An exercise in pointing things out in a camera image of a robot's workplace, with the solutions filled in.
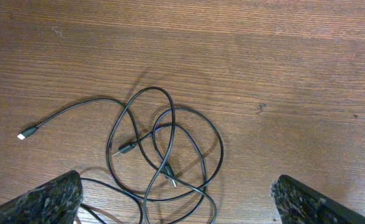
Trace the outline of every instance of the speckled black object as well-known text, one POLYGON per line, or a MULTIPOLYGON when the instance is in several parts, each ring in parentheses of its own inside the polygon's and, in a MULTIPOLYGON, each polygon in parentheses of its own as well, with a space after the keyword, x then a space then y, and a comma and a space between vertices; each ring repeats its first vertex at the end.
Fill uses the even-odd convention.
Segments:
POLYGON ((72 170, 0 205, 0 223, 73 223, 82 182, 72 170))
POLYGON ((365 224, 365 217, 287 175, 272 185, 271 196, 283 224, 365 224))

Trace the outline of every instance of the wooden table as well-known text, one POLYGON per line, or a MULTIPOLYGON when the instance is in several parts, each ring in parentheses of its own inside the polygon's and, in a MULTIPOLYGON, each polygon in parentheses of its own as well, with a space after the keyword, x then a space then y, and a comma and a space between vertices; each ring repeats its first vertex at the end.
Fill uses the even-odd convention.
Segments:
MULTIPOLYGON (((365 1, 0 0, 0 204, 72 169, 111 184, 105 145, 119 106, 93 103, 29 139, 16 136, 71 102, 127 101, 147 86, 164 88, 219 129, 224 163, 209 187, 217 223, 280 223, 269 192, 281 174, 365 216, 365 1)), ((144 134, 166 108, 151 91, 131 110, 144 134)), ((187 113, 177 120, 212 172, 220 152, 211 129, 187 113)), ((158 134, 163 151, 168 135, 158 134)), ((125 118, 114 147, 132 137, 125 118)), ((144 147, 159 164, 150 141, 144 147)), ((137 149, 113 163, 137 191, 154 174, 137 149)), ((179 131, 170 163, 182 180, 201 183, 196 153, 179 131)), ((161 176, 151 196, 185 191, 161 176)), ((106 221, 138 221, 128 198, 86 183, 84 194, 106 221)), ((149 217, 170 222, 197 199, 150 203, 149 217)), ((186 222, 211 214, 205 201, 186 222)), ((76 222, 97 221, 79 210, 76 222)))

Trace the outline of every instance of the black cable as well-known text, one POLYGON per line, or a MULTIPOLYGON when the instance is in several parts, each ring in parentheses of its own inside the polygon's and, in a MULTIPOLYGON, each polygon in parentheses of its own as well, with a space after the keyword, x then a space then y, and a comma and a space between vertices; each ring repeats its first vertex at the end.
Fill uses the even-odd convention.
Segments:
MULTIPOLYGON (((223 143, 222 143, 222 139, 221 139, 221 136, 219 134, 219 132, 217 131, 216 127, 210 122, 210 120, 208 120, 203 114, 200 114, 200 112, 198 111, 195 111, 193 109, 190 109, 190 108, 175 108, 174 107, 174 103, 173 103, 173 100, 171 99, 169 93, 162 89, 162 88, 159 88, 159 87, 149 87, 149 88, 145 88, 141 91, 139 91, 137 94, 135 94, 131 99, 130 101, 125 105, 123 104, 122 102, 116 100, 116 99, 113 99, 113 98, 107 98, 107 97, 101 97, 101 98, 95 98, 95 99, 91 99, 91 100, 86 100, 86 101, 83 101, 83 102, 80 102, 80 103, 76 103, 72 106, 69 106, 67 108, 64 108, 56 113, 54 113, 53 115, 49 116, 48 118, 46 118, 45 120, 41 121, 39 124, 35 125, 35 126, 32 126, 32 127, 29 127, 25 130, 23 130, 23 132, 18 135, 18 137, 20 139, 24 139, 32 134, 34 134, 34 132, 39 128, 41 127, 42 125, 44 125, 45 123, 49 122, 50 120, 54 119, 55 117, 57 117, 58 115, 68 111, 68 110, 71 110, 73 108, 76 108, 78 106, 82 106, 82 105, 86 105, 88 103, 92 103, 92 102, 95 102, 95 101, 111 101, 111 102, 114 102, 114 103, 117 103, 119 104, 120 106, 123 107, 123 111, 120 113, 118 119, 116 120, 116 122, 114 123, 112 129, 111 129, 111 132, 109 134, 109 137, 108 137, 108 141, 107 141, 107 148, 106 148, 106 160, 107 160, 107 167, 108 167, 108 170, 113 178, 113 180, 115 181, 115 183, 121 188, 120 189, 117 189, 111 185, 108 185, 106 183, 103 183, 103 182, 100 182, 99 180, 93 180, 93 179, 88 179, 88 178, 82 178, 82 180, 86 180, 86 181, 91 181, 91 182, 94 182, 94 183, 97 183, 97 184, 101 184, 105 187, 108 187, 112 190, 115 190, 123 195, 126 195, 127 197, 130 197, 132 198, 135 203, 137 204, 139 210, 140 210, 140 223, 142 223, 143 219, 145 219, 145 221, 149 224, 149 220, 148 220, 148 215, 146 213, 146 203, 147 201, 149 202, 170 202, 170 201, 173 201, 173 200, 178 200, 178 199, 181 199, 183 197, 186 197, 194 192, 196 193, 199 193, 201 194, 201 198, 199 199, 198 203, 196 204, 196 206, 190 211, 188 212, 187 214, 185 214, 184 216, 182 216, 181 218, 178 218, 177 220, 171 222, 171 223, 177 223, 177 222, 180 222, 181 220, 189 217, 190 215, 192 215, 198 208, 199 206, 201 205, 202 201, 204 198, 207 198, 211 205, 213 206, 214 208, 214 213, 213 213, 213 217, 212 217, 212 220, 211 220, 211 223, 214 223, 215 220, 216 220, 216 217, 217 217, 217 207, 216 207, 216 204, 214 203, 213 199, 211 199, 210 196, 208 196, 208 194, 206 194, 206 186, 208 186, 213 180, 214 178, 216 177, 217 173, 220 171, 220 168, 221 168, 221 165, 222 165, 222 161, 223 161, 223 156, 224 156, 224 147, 223 147, 223 143), (136 125, 136 122, 135 122, 135 119, 133 117, 133 114, 131 113, 131 111, 128 109, 130 107, 130 105, 132 104, 132 102, 137 99, 137 97, 139 97, 142 93, 148 91, 148 90, 158 90, 158 91, 161 91, 163 94, 165 94, 169 100, 169 104, 170 104, 170 109, 166 110, 164 113, 162 113, 156 120, 154 126, 153 126, 153 129, 152 129, 152 132, 148 133, 147 135, 145 135, 144 137, 140 138, 140 134, 138 132, 138 128, 137 128, 137 125, 136 125), (197 144, 195 143, 195 141, 193 140, 192 136, 183 128, 181 127, 180 125, 178 125, 176 123, 176 111, 179 110, 179 111, 187 111, 189 113, 193 113, 193 114, 196 114, 197 116, 199 116, 200 118, 202 118, 212 129, 213 131, 215 132, 216 136, 217 136, 217 139, 220 143, 220 159, 219 159, 219 163, 214 171, 214 173, 212 174, 212 176, 207 179, 207 175, 206 175, 206 167, 205 167, 205 163, 204 163, 204 158, 203 158, 203 155, 201 153, 201 151, 199 150, 199 147, 197 146, 197 144), (124 149, 120 149, 119 152, 122 152, 122 153, 126 153, 128 152, 129 150, 131 150, 132 148, 134 148, 136 146, 136 144, 138 144, 139 148, 140 148, 140 151, 143 155, 143 157, 145 158, 145 160, 147 161, 147 163, 156 170, 156 173, 155 175, 153 176, 153 178, 151 179, 151 182, 148 184, 148 187, 146 189, 146 192, 144 194, 144 197, 140 196, 140 195, 137 195, 135 194, 134 192, 132 192, 130 189, 128 189, 126 186, 124 186, 116 177, 113 169, 112 169, 112 166, 111 166, 111 163, 110 163, 110 149, 111 149, 111 142, 112 142, 112 139, 115 135, 115 132, 117 130, 117 127, 122 119, 122 117, 125 115, 125 113, 128 113, 128 115, 130 116, 130 119, 131 119, 131 123, 134 127, 134 130, 135 130, 135 135, 136 135, 136 142, 131 142, 129 144, 127 144, 127 147, 126 147, 126 150, 124 149), (171 123, 167 123, 167 124, 164 124, 164 125, 161 125, 161 126, 158 126, 159 123, 161 122, 161 120, 167 115, 171 113, 171 117, 172 117, 172 121, 171 123), (166 151, 166 154, 164 156, 162 156, 162 154, 159 152, 159 149, 156 145, 156 132, 158 132, 159 130, 163 129, 163 128, 167 128, 167 127, 171 127, 171 133, 170 133, 170 138, 169 138, 169 146, 168 146, 168 149, 166 151), (177 179, 173 173, 170 173, 170 172, 166 172, 165 171, 165 167, 168 167, 171 169, 171 167, 169 166, 168 164, 168 157, 170 155, 170 152, 171 152, 171 148, 173 146, 173 140, 174 140, 174 133, 175 133, 175 129, 178 128, 180 129, 186 136, 187 138, 190 140, 191 144, 194 146, 194 149, 196 150, 199 158, 200 158, 200 162, 201 162, 201 166, 202 166, 202 175, 203 175, 203 184, 198 186, 198 187, 194 187, 182 180, 179 180, 177 179), (160 160, 161 160, 161 165, 159 167, 156 167, 151 161, 150 159, 148 158, 148 156, 145 154, 145 151, 142 147, 142 144, 141 142, 147 138, 149 138, 150 136, 152 136, 152 142, 153 142, 153 146, 155 148, 155 151, 157 153, 157 155, 159 156, 160 160), (176 197, 171 197, 171 198, 164 198, 164 199, 153 199, 153 198, 148 198, 149 196, 149 193, 150 193, 150 190, 153 186, 153 183, 155 182, 156 178, 158 177, 158 175, 162 173, 164 176, 166 176, 169 180, 174 180, 175 182, 178 182, 180 183, 181 185, 184 185, 186 187, 188 187, 189 189, 191 189, 191 191, 188 191, 184 194, 181 194, 181 195, 178 195, 176 197)), ((96 215, 87 205, 83 204, 82 203, 82 208, 84 208, 85 210, 87 210, 91 215, 94 216, 94 218, 96 218, 99 222, 101 223, 105 223, 100 217, 98 217, 98 215, 96 215)))

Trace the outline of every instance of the cable connector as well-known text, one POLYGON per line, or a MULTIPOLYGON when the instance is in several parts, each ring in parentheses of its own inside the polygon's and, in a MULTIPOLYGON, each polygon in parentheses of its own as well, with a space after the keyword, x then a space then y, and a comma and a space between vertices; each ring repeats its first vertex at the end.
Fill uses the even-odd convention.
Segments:
POLYGON ((122 145, 119 147, 118 152, 114 153, 112 156, 118 156, 120 153, 125 154, 125 153, 129 152, 130 150, 134 149, 136 145, 137 145, 136 142, 130 142, 125 145, 122 145))
POLYGON ((18 138, 20 140, 23 140, 23 139, 31 136, 32 134, 34 134, 37 130, 38 130, 38 127, 36 127, 36 126, 26 128, 20 134, 18 134, 18 138))
MULTIPOLYGON (((167 173, 168 175, 174 177, 173 169, 171 168, 171 165, 166 163, 163 167, 163 172, 167 173)), ((169 180, 169 184, 172 184, 173 186, 177 187, 177 182, 173 179, 167 178, 169 180)))

